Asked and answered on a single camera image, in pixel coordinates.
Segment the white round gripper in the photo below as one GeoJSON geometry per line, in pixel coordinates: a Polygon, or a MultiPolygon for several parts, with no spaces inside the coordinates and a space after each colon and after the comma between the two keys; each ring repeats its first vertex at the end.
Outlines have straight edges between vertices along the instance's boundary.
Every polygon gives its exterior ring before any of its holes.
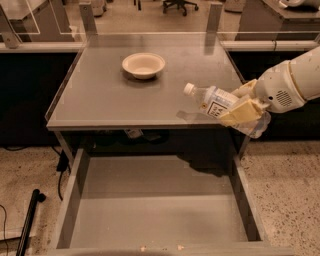
{"type": "Polygon", "coordinates": [[[219,120],[225,126],[258,120],[266,109],[272,113],[286,113],[306,103],[294,82],[289,61],[269,68],[258,80],[243,84],[232,94],[238,98],[249,96],[258,99],[247,99],[222,114],[219,120]]]}

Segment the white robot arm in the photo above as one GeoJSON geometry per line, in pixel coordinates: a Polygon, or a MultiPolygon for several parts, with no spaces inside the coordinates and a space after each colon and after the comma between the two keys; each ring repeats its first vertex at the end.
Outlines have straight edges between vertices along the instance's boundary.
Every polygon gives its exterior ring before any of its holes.
{"type": "Polygon", "coordinates": [[[320,47],[267,69],[232,92],[239,100],[219,117],[225,126],[286,113],[320,97],[320,47]]]}

